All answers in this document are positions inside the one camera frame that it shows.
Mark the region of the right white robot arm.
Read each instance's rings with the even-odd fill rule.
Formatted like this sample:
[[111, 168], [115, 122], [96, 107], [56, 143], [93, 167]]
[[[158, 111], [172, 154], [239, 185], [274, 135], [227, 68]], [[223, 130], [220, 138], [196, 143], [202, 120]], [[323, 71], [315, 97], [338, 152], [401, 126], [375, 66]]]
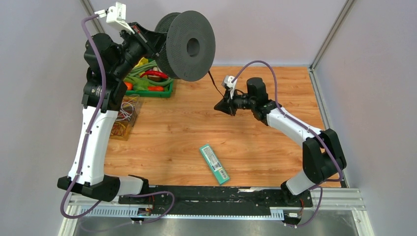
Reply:
[[300, 194], [343, 170], [347, 162], [337, 136], [332, 129], [321, 130], [292, 116], [280, 104], [269, 99], [262, 78], [250, 78], [247, 92], [239, 94], [233, 76], [222, 82], [223, 98], [215, 110], [235, 116], [238, 109], [251, 110], [255, 119], [281, 131], [302, 148], [302, 170], [282, 183], [281, 201], [293, 206]]

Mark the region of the dark grey cable spool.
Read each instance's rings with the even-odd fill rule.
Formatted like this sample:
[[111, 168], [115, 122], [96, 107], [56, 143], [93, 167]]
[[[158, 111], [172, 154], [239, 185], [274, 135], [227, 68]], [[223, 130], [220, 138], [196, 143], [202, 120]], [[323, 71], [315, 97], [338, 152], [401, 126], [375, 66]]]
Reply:
[[211, 68], [215, 56], [215, 35], [208, 19], [188, 10], [164, 16], [155, 27], [167, 39], [156, 59], [161, 71], [174, 79], [195, 82]]

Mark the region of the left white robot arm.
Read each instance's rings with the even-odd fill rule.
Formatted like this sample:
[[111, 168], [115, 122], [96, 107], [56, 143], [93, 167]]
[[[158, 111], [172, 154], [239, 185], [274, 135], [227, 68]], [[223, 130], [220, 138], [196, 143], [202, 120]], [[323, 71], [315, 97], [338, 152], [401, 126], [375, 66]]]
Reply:
[[137, 23], [122, 30], [121, 44], [105, 33], [88, 38], [84, 59], [88, 63], [83, 89], [83, 125], [76, 157], [68, 175], [60, 177], [59, 189], [109, 202], [131, 195], [139, 204], [150, 198], [149, 182], [139, 176], [104, 173], [107, 145], [127, 91], [124, 78], [142, 58], [156, 58], [165, 45], [164, 32], [150, 31]]

